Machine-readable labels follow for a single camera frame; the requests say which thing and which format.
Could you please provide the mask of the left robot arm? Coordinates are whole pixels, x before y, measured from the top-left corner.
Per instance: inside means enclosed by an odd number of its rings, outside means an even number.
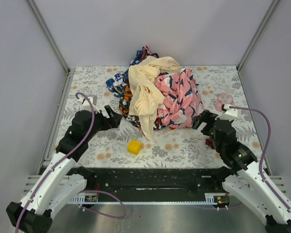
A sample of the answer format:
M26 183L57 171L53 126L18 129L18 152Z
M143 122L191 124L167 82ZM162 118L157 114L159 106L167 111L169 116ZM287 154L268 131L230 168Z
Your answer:
M19 202L7 206L7 215L16 232L48 232L56 215L73 197L87 188L95 188L94 172L82 166L66 183L60 183L87 151L97 132L119 127L122 115L108 105L105 110L108 116L101 111L78 111L39 180Z

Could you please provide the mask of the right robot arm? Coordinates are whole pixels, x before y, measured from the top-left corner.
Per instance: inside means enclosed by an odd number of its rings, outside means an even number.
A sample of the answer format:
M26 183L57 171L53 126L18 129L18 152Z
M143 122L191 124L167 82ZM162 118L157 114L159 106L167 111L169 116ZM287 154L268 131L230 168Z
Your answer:
M223 189L250 209L266 232L291 233L291 201L263 169L265 151L258 159L236 137L232 123L240 109L224 104L220 115L204 110L193 118L192 128L196 130L205 123L201 132L210 138L225 164L213 174Z

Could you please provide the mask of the orange black patterned cloth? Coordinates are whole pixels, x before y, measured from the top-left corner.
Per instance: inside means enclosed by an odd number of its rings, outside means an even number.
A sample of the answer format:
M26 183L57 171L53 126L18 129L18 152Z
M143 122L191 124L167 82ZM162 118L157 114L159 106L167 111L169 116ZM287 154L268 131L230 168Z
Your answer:
M132 116L129 114L129 107L130 107L130 102L132 99L132 93L130 90L130 86L127 85L121 95L120 95L120 100L119 100L119 110L122 116L131 123L134 127L141 129L141 124L139 121L138 116Z

